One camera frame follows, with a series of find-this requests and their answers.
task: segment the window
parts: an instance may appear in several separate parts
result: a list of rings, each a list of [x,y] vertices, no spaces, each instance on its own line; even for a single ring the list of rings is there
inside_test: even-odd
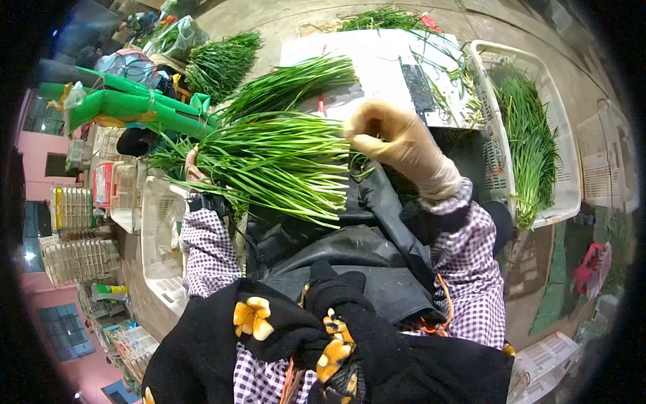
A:
[[[85,333],[83,323],[76,311],[76,304],[43,308],[40,310],[40,316],[56,357],[60,361],[94,353],[94,345]]]
[[[38,237],[52,235],[49,208],[45,202],[25,201],[25,224],[23,226],[23,272],[44,271]]]
[[[47,103],[53,98],[43,98],[34,95],[29,103],[23,130],[62,136],[63,115],[54,107],[47,108]]]
[[[77,173],[65,170],[65,154],[47,153],[45,176],[76,176]]]

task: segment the bottle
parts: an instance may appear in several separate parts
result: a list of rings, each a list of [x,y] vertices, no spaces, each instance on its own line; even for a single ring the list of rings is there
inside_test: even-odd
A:
[[[584,226],[596,226],[597,224],[597,218],[594,217],[592,213],[583,213],[579,212],[575,217],[574,217],[574,223],[576,224],[582,224]]]

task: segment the hand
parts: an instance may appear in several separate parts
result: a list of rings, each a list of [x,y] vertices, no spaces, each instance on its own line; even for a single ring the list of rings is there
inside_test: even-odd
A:
[[[205,176],[200,169],[195,166],[195,156],[198,155],[198,147],[193,147],[193,150],[189,151],[189,154],[186,155],[186,163],[184,164],[184,172],[186,173],[186,181],[188,182],[204,182],[205,184],[213,185],[211,180],[204,181],[203,178],[208,178]]]
[[[346,124],[345,136],[355,150],[407,176],[424,198],[445,199],[460,187],[455,164],[412,112],[368,100]]]

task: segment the ground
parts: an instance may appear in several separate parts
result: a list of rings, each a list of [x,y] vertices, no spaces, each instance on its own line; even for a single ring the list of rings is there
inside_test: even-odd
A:
[[[200,7],[203,14],[197,22],[212,39],[232,36],[256,29],[265,39],[258,51],[258,61],[248,79],[269,72],[280,58],[280,44],[299,35],[333,28],[339,16],[358,14],[392,3],[364,3],[362,0],[214,0]],[[482,39],[520,48],[541,58],[557,85],[571,127],[597,113],[597,100],[609,98],[619,104],[617,96],[599,58],[586,48],[573,48],[535,12],[517,0],[408,0],[396,3],[405,10],[428,12],[447,33],[462,43]],[[176,317],[147,289],[141,273],[140,239],[120,230],[121,254],[124,258],[123,280],[132,295],[138,321],[158,340],[174,326]],[[539,308],[550,269],[554,245],[554,228],[549,226],[531,234],[519,234],[517,242],[506,248],[501,262],[508,279],[506,302],[507,339],[523,349],[556,330],[572,337],[578,325],[589,317],[592,304],[581,304],[568,316],[542,332],[529,336]],[[526,289],[518,293],[519,274],[529,275]]]

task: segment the pink wall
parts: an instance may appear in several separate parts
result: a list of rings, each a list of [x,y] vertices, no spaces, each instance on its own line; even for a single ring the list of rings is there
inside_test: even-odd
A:
[[[24,112],[28,105],[29,95],[23,101],[19,126],[22,127]],[[75,178],[45,176],[45,163],[47,153],[67,154],[69,140],[64,136],[53,134],[20,131],[18,137],[18,150],[23,154],[25,168],[25,191],[27,200],[50,200],[50,188],[57,184],[73,184]],[[85,322],[85,315],[78,300],[76,286],[66,286],[59,290],[54,289],[52,282],[45,272],[23,273],[21,285],[26,304],[29,307],[32,322],[41,338],[45,349],[48,350],[53,362],[59,367],[65,379],[81,392],[83,401],[87,404],[110,404],[110,400],[101,391],[102,387],[110,385],[121,379],[121,371],[105,361],[106,353],[99,344],[95,334],[90,334],[86,329],[88,338],[94,345],[95,353],[79,359],[60,362],[56,359],[54,349],[50,344],[38,310],[61,306],[63,304],[76,304],[81,322]]]
[[[23,154],[27,200],[49,200],[56,184],[73,184],[75,178],[45,176],[47,153],[67,154],[69,139],[47,133],[20,131],[18,150]]]
[[[76,310],[79,313],[81,322],[85,322],[83,310],[78,301],[78,290],[74,285],[64,286],[60,290],[54,289],[51,281],[45,272],[24,273],[22,274],[22,285],[27,305],[31,310],[32,320],[41,337],[43,346],[49,351],[50,356],[64,373],[67,381],[81,392],[83,399],[88,404],[110,404],[110,400],[101,391],[115,381],[121,379],[122,374],[119,369],[113,365],[108,365],[105,361],[106,353],[99,344],[95,334],[90,334],[86,329],[90,341],[94,345],[96,352],[79,359],[59,362],[52,349],[52,345],[47,340],[47,335],[40,321],[38,309],[62,304],[76,304]]]

